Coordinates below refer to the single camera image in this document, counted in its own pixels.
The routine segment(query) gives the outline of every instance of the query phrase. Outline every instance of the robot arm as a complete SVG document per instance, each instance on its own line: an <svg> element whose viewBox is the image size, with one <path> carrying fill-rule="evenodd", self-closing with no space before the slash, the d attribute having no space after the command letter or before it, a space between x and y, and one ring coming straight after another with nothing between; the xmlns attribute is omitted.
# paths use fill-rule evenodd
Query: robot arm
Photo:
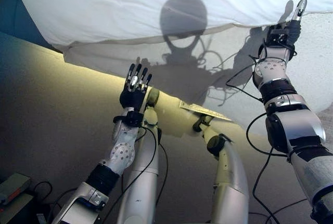
<svg viewBox="0 0 333 224"><path fill-rule="evenodd" d="M137 66L135 73L134 67L132 64L120 96L124 111L121 116L113 119L115 123L112 135L113 148L109 156L101 160L88 179L81 183L52 224L98 223L98 213L108 202L109 193L123 171L133 162L134 142L143 119L143 114L139 111L151 79L149 74L144 83L147 68L143 69L139 78L141 64Z"/></svg>
<svg viewBox="0 0 333 224"><path fill-rule="evenodd" d="M287 154L313 207L311 218L318 223L333 223L333 154L323 145L326 137L319 118L286 75L305 7L306 0L301 0L285 28L270 28L259 49L253 82L267 112L268 140L276 150Z"/></svg>

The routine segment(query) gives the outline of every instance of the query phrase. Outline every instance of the floor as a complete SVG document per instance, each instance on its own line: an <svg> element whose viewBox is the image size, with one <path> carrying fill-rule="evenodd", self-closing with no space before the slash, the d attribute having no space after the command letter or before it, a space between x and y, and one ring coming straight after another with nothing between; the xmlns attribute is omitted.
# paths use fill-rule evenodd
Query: floor
<svg viewBox="0 0 333 224"><path fill-rule="evenodd" d="M65 63L60 54L0 34L0 179L20 172L32 178L31 187L48 180L54 186L50 202L78 186L111 145L112 119L122 110L118 102L122 83L121 78ZM162 93L156 106L170 161L156 223L203 223L210 219L217 162L200 135L192 131L196 115L178 105L179 99ZM328 124L330 112L323 113ZM246 143L240 126L226 121L213 125L234 141L252 189L266 156ZM270 149L266 137L250 137L261 149ZM159 187L165 173L163 155L160 171ZM41 194L46 190L41 187ZM118 183L108 206L119 192ZM271 210L304 198L292 167L278 157L271 158L258 196ZM265 214L253 197L249 209ZM280 223L315 223L310 212L308 202L302 202L277 218ZM107 223L115 223L116 216L117 209ZM250 224L264 222L259 215L249 216Z"/></svg>

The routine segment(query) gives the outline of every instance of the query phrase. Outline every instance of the black glove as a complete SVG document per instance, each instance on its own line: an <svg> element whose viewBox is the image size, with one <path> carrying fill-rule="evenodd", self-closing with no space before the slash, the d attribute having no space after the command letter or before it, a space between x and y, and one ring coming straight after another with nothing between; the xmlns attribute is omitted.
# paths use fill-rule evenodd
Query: black glove
<svg viewBox="0 0 333 224"><path fill-rule="evenodd" d="M145 99L148 83L151 79L151 74L147 76L147 79L144 82L148 69L144 68L141 76L139 76L142 65L137 65L135 73L133 73L134 67L135 65L131 64L119 101L123 108L133 107L134 111L140 111Z"/></svg>

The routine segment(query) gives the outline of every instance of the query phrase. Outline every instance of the robotic hand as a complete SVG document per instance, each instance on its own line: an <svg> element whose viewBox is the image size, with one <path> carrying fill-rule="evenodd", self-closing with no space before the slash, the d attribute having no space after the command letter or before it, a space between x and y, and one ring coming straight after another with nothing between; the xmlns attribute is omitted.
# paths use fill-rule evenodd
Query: robotic hand
<svg viewBox="0 0 333 224"><path fill-rule="evenodd" d="M134 67L134 64L130 67L119 100L124 111L121 116L113 119L115 123L112 135L113 148L109 157L101 160L88 179L81 183L52 224L97 223L98 213L108 202L109 193L123 171L133 162L134 143L143 120L143 114L139 111L151 79L149 74L144 82L147 68L143 69L139 79L142 65L138 64L135 73L133 73Z"/></svg>
<svg viewBox="0 0 333 224"><path fill-rule="evenodd" d="M288 25L270 28L259 49L253 82L265 105L268 140L276 150L287 154L313 206L311 218L318 223L333 223L333 154L323 145L326 137L319 118L286 75L305 7L306 0L301 0Z"/></svg>

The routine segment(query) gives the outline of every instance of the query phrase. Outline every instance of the black cable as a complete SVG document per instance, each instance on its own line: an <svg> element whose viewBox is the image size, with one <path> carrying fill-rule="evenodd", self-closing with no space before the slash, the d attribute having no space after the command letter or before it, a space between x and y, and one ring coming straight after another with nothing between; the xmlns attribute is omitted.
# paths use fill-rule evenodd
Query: black cable
<svg viewBox="0 0 333 224"><path fill-rule="evenodd" d="M139 176L149 167L149 165L153 162L154 160L154 157L155 157L155 153L156 153L156 150L157 150L157 145L156 145L156 137L154 135L154 133L148 129L148 128L145 128L143 127L144 129L148 130L151 132L152 136L154 137L154 141L155 141L155 148L154 148L154 153L152 155L152 158L150 160L150 162L148 163L148 165L144 168L144 170L142 170L140 172L140 174L138 174L134 180L125 188L124 192L120 194L120 196L116 199L116 201L113 203L113 205L111 206L110 210L108 211L108 213L106 214L106 217L104 218L104 220L101 222L101 224L104 224L105 221L107 220L107 218L109 217L110 213L112 212L112 210L114 209L114 207L116 206L116 204L118 203L118 201L121 199L121 197L124 196L124 193L132 186L132 184L139 178Z"/></svg>
<svg viewBox="0 0 333 224"><path fill-rule="evenodd" d="M72 192L72 191L75 191L76 189L77 189L77 188L73 188L73 189L66 190L64 193L62 193L62 194L61 194L61 195L60 195L60 196L54 201L53 206L52 206L52 208L51 208L51 210L50 210L50 213L48 214L47 222L46 222L46 223L48 223L48 224L51 223L51 218L52 218L53 211L54 211L54 209L55 209L57 203L59 202L59 200L60 200L65 194L67 194L67 193L69 193L69 192Z"/></svg>
<svg viewBox="0 0 333 224"><path fill-rule="evenodd" d="M267 161L266 163L264 164L264 166L262 167L261 171L259 172L258 176L257 176L257 179L255 180L255 183L254 183L254 186L253 186L253 189L252 189L252 195L253 197L256 199L257 202L259 202L265 209L266 211L270 214L270 216L275 220L275 222L277 224L280 224L280 222L277 220L277 218L275 217L275 215L272 213L272 211L270 211L270 209L262 202L259 200L259 198L255 195L255 190L257 188L257 185L259 183L259 180L260 180L260 177L262 175L262 173L265 171L269 161L270 161L270 158L271 158L271 155L272 155L272 152L273 152L273 147L271 148L271 151L270 153L268 154L268 157L267 157Z"/></svg>
<svg viewBox="0 0 333 224"><path fill-rule="evenodd" d="M122 193L124 192L124 172L123 172L123 174L121 175L121 192L122 192Z"/></svg>
<svg viewBox="0 0 333 224"><path fill-rule="evenodd" d="M249 130L250 130L252 124L264 115L266 115L266 113L260 114L255 119L253 119L252 122L249 124L248 128L246 129L246 139L247 139L248 143L252 146L252 148L254 148L255 150L257 150L258 152L260 152L262 154L269 155L268 152L262 151L262 150L258 149L256 146L254 146L253 143L250 141L250 138L249 138ZM284 154L274 154L274 153L271 154L271 156L287 157L287 155L284 155Z"/></svg>
<svg viewBox="0 0 333 224"><path fill-rule="evenodd" d="M147 130L145 129L145 132L142 134L142 136L138 137L137 139L135 139L135 142L139 141L141 138L143 138L145 136L145 134L147 133ZM121 192L124 192L124 173L121 175Z"/></svg>
<svg viewBox="0 0 333 224"><path fill-rule="evenodd" d="M167 181L167 177L168 177L168 173L169 173L169 158L168 158L168 154L167 154L167 151L165 150L165 148L163 147L163 145L160 143L160 146L162 148L162 150L164 151L164 155L165 155L165 160L166 160L166 171L165 171L165 176L164 176L164 179L163 179L163 184L162 184L162 187L161 187L161 190L157 196L157 200L156 200L156 206L160 200L160 197L161 197L161 194L163 192L163 189L164 189L164 186L165 186L165 182Z"/></svg>
<svg viewBox="0 0 333 224"><path fill-rule="evenodd" d="M244 70L246 70L247 68L249 68L249 67L251 67L251 66L253 66L253 65L254 65L254 64L250 64L250 65L244 67L243 69L241 69L241 70L240 70L239 72L237 72L234 76L232 76L231 78L229 78L229 79L227 80L227 82L225 82L225 85L226 85L226 86L229 86L229 87L232 87L232 88L235 88L235 89L238 89L238 90L242 91L243 93L245 93L246 95L250 96L251 98L254 98L254 99L256 99L256 100L258 100L259 102L262 103L262 102L263 102L262 99L256 98L255 96L253 96L253 95L247 93L246 91L240 89L239 87L229 84L229 82L230 82L233 78L235 78L235 77L238 76L240 73L242 73Z"/></svg>
<svg viewBox="0 0 333 224"><path fill-rule="evenodd" d="M142 134L142 136L138 137L137 139L135 139L135 142L139 141L141 138L143 138L147 133L147 129L145 129L145 132Z"/></svg>
<svg viewBox="0 0 333 224"><path fill-rule="evenodd" d="M249 212L249 215L260 215L260 216L264 216L267 218L269 218L268 215L262 214L262 213L257 213L257 212Z"/></svg>
<svg viewBox="0 0 333 224"><path fill-rule="evenodd" d="M277 211L273 212L273 214L277 214L277 213L279 213L280 211L282 211L283 209L286 209L286 208L288 208L288 207L294 206L294 205L296 205L296 204L298 204L298 203L300 203L300 202L304 202L304 201L306 201L306 200L307 200L307 198L302 199L302 200L299 200L299 201L296 201L296 202L293 202L293 203L291 203L291 204L289 204L289 205L287 205L287 206L284 206L284 207L282 207L282 208L279 208ZM268 216L268 218L267 218L265 224L267 224L269 220L271 220L271 216Z"/></svg>
<svg viewBox="0 0 333 224"><path fill-rule="evenodd" d="M33 192L34 193L37 193L36 192L36 188L39 186L39 185L41 185L41 184L43 184L43 183L45 183L45 184L47 184L47 185L49 185L49 187L50 187L50 190L49 190L49 192L40 200L40 202L43 202L51 193L52 193L52 191L53 191L53 187L52 187L52 184L49 182L49 181L41 181L41 182L39 182L39 183L37 183L36 185L35 185L35 187L33 188Z"/></svg>

